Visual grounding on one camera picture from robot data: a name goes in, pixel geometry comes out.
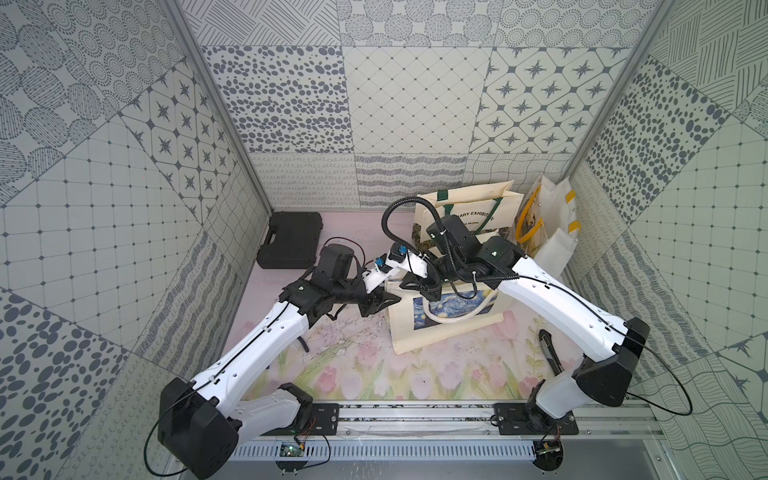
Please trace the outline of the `starry night canvas tote bag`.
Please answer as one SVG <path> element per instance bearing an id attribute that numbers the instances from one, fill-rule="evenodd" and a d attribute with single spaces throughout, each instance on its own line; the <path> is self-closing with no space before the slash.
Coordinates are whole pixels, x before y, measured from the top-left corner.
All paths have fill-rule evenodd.
<path id="1" fill-rule="evenodd" d="M 473 291 L 471 285 L 458 283 L 457 289 L 445 286 L 441 298 L 431 301 L 400 288 L 397 281 L 386 283 L 386 291 L 400 298 L 385 311 L 397 355 L 500 323 L 512 305 L 509 296 L 486 286 Z"/>

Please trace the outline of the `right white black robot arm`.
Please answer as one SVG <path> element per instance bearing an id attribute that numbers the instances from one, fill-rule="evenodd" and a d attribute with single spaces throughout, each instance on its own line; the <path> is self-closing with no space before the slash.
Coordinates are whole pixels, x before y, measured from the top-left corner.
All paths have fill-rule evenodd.
<path id="1" fill-rule="evenodd" d="M 542 316 L 582 350 L 580 364 L 539 382 L 529 395 L 526 417 L 535 429 L 552 426 L 586 403 L 622 405 L 650 331 L 645 322 L 601 310 L 503 237 L 480 242 L 456 215 L 443 217 L 426 233 L 441 253 L 427 264 L 429 279 L 484 284 Z"/>

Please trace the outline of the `black tool near right arm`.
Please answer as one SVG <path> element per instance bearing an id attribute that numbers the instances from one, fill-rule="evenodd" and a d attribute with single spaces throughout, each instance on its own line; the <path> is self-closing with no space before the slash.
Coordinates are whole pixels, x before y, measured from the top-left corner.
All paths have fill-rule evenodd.
<path id="1" fill-rule="evenodd" d="M 552 335 L 545 329 L 541 329 L 538 332 L 539 344 L 543 351 L 544 357 L 552 369 L 555 376 L 564 371 L 563 365 L 554 348 Z"/>

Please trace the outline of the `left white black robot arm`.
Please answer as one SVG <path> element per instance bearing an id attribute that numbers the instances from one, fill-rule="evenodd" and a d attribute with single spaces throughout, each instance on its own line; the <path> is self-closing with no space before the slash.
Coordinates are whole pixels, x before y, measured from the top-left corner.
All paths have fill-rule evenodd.
<path id="1" fill-rule="evenodd" d="M 316 424 L 313 398 L 292 383 L 255 401 L 242 398 L 335 305 L 356 305 L 367 317 L 399 302 L 386 291 L 387 280 L 401 272 L 427 275 L 426 264 L 399 244 L 356 276 L 349 274 L 353 259 L 353 251 L 344 245 L 324 247 L 318 263 L 283 288 L 265 318 L 236 346 L 191 380 L 175 378 L 165 386 L 152 430 L 187 472 L 207 479 L 245 441 L 266 433 L 298 436 L 311 431 Z"/>

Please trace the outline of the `black plastic tool case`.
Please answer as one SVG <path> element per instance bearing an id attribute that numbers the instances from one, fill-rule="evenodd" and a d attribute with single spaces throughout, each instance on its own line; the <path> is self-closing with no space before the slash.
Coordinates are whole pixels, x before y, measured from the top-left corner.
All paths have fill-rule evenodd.
<path id="1" fill-rule="evenodd" d="M 307 269 L 316 262 L 322 217 L 318 212 L 275 212 L 256 262 L 262 269 Z"/>

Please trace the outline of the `left small circuit board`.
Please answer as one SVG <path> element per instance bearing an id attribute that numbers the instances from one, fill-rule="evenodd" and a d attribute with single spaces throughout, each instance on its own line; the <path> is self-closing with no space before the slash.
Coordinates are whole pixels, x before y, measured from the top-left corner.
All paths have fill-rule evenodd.
<path id="1" fill-rule="evenodd" d="M 277 458 L 281 461 L 289 459 L 303 459 L 305 457 L 304 447 L 295 442 L 282 442 L 278 451 Z"/>

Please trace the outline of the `small circuit board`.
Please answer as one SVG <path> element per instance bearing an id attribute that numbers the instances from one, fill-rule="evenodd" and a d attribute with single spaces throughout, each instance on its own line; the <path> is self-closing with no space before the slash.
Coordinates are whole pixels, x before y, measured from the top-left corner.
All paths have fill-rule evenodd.
<path id="1" fill-rule="evenodd" d="M 282 442 L 278 451 L 277 458 L 281 461 L 289 459 L 303 459 L 305 457 L 304 447 L 295 442 Z"/>
<path id="2" fill-rule="evenodd" d="M 562 443 L 554 440 L 535 442 L 534 455 L 534 466 L 545 472 L 555 471 L 563 463 L 564 452 Z"/>

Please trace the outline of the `right small circuit board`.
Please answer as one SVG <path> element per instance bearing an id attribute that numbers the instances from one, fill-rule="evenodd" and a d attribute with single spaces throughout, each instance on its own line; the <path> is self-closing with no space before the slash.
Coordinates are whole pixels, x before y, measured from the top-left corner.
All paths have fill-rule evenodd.
<path id="1" fill-rule="evenodd" d="M 545 472 L 555 471 L 563 463 L 564 452 L 562 443 L 554 440 L 535 442 L 534 455 L 534 466 Z"/>

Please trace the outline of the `green handled floral tote bag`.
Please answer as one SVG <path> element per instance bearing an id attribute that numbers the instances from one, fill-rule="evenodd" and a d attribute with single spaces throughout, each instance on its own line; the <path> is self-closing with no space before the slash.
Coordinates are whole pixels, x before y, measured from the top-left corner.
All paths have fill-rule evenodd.
<path id="1" fill-rule="evenodd" d="M 524 194 L 514 190 L 513 181 L 507 181 L 438 190 L 421 198 L 432 204 L 440 217 L 456 215 L 470 232 L 484 235 L 508 232 Z"/>

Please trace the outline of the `yellow handled illustrated tote bag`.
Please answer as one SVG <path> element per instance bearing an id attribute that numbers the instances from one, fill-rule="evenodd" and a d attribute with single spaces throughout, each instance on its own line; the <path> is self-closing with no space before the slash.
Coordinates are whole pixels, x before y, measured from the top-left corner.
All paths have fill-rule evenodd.
<path id="1" fill-rule="evenodd" d="M 569 180 L 555 183 L 541 176 L 524 197 L 514 240 L 544 271 L 559 278 L 576 250 L 580 230 Z"/>

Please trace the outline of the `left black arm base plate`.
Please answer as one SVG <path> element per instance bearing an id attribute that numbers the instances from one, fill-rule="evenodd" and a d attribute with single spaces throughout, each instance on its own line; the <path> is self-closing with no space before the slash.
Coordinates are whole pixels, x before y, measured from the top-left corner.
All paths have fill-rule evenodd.
<path id="1" fill-rule="evenodd" d="M 339 423 L 338 403 L 317 403 L 301 407 L 298 418 L 289 426 L 273 429 L 264 436 L 335 436 Z"/>

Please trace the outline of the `aluminium rail frame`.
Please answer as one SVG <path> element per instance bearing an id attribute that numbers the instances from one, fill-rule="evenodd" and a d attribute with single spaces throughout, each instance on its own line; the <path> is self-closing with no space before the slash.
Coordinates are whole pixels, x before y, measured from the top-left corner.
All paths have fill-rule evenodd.
<path id="1" fill-rule="evenodd" d="M 170 432 L 198 433 L 209 437 L 223 434 L 240 443 L 258 437 L 285 437 L 304 442 L 309 438 L 384 439 L 475 438 L 481 436 L 525 439 L 655 439 L 661 427 L 649 407 L 629 402 L 619 408 L 587 404 L 575 409 L 577 435 L 500 435 L 489 418 L 493 405 L 501 402 L 339 402 L 339 423 L 335 436 L 264 436 L 273 429 L 287 427 L 297 418 L 301 407 L 317 403 L 303 402 L 281 391 L 278 397 L 241 403 L 230 413 L 222 413 L 213 401 L 185 400 L 169 412 L 163 427 Z"/>

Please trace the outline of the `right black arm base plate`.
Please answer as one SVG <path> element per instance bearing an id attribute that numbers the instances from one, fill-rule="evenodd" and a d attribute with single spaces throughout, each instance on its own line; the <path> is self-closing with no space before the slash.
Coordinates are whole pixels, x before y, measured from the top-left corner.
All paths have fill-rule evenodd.
<path id="1" fill-rule="evenodd" d="M 493 405 L 489 422 L 497 427 L 500 435 L 577 435 L 579 433 L 575 417 L 569 412 L 561 419 L 552 419 L 530 408 L 523 402 L 501 402 Z"/>

